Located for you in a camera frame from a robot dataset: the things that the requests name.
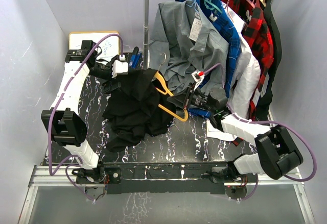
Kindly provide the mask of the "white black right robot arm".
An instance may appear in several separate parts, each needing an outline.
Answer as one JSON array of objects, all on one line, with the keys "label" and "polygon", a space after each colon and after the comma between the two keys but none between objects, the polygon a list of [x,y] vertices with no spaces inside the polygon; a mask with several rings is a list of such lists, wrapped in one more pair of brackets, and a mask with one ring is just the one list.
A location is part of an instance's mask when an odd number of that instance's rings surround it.
[{"label": "white black right robot arm", "polygon": [[214,88],[206,95],[194,86],[190,84],[183,91],[169,95],[167,101],[185,110],[193,106],[208,111],[214,128],[241,138],[256,148],[256,154],[242,155],[233,160],[227,170],[231,180],[238,182],[248,173],[266,174],[278,180],[303,163],[303,156],[286,127],[245,120],[231,112],[222,88]]}]

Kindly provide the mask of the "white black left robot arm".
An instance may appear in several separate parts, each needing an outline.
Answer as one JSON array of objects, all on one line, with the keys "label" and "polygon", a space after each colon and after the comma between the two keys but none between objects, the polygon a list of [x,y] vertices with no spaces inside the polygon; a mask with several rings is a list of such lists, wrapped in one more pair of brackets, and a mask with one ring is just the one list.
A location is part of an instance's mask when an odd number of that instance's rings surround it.
[{"label": "white black left robot arm", "polygon": [[99,156],[89,145],[87,126],[78,112],[80,94],[89,74],[98,77],[109,73],[108,67],[97,63],[98,46],[92,40],[83,40],[79,49],[68,50],[64,60],[64,74],[57,96],[48,110],[43,110],[41,120],[48,133],[48,162],[50,175],[52,168],[52,144],[69,151],[78,162],[73,174],[100,183],[106,171]]}]

